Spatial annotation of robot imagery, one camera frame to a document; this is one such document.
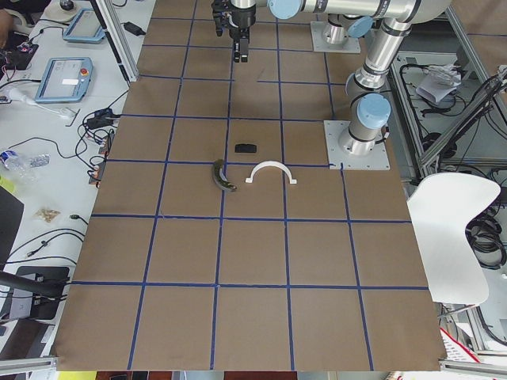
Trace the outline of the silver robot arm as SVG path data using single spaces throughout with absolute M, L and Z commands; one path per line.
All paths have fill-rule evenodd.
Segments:
M 233 40 L 234 61 L 248 60 L 250 27 L 256 21 L 258 7 L 269 8 L 280 20 L 298 13 L 325 13 L 329 21 L 352 17 L 350 36 L 363 36 L 374 20 L 381 22 L 361 68 L 352 73 L 345 91 L 350 97 L 352 118 L 348 128 L 340 134 L 341 150 L 353 156 L 370 154 L 376 136 L 387 124 L 391 105 L 380 94 L 385 77 L 403 39 L 412 25 L 431 21 L 443 13 L 449 1 L 214 1 L 212 17 L 215 33 L 224 30 Z
M 369 16 L 329 13 L 322 37 L 328 44 L 342 45 L 351 38 L 363 37 L 372 28 L 373 21 Z

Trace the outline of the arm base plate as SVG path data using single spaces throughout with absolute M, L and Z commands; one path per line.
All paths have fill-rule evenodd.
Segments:
M 360 54 L 361 48 L 359 39 L 351 38 L 348 42 L 345 42 L 342 45 L 332 45 L 324 41 L 322 37 L 322 32 L 326 23 L 327 21 L 311 22 L 311 38 L 313 51 L 343 53 L 343 54 Z
M 324 121 L 329 169 L 390 170 L 381 130 L 376 130 L 373 140 L 361 142 L 349 134 L 349 124 L 348 120 Z

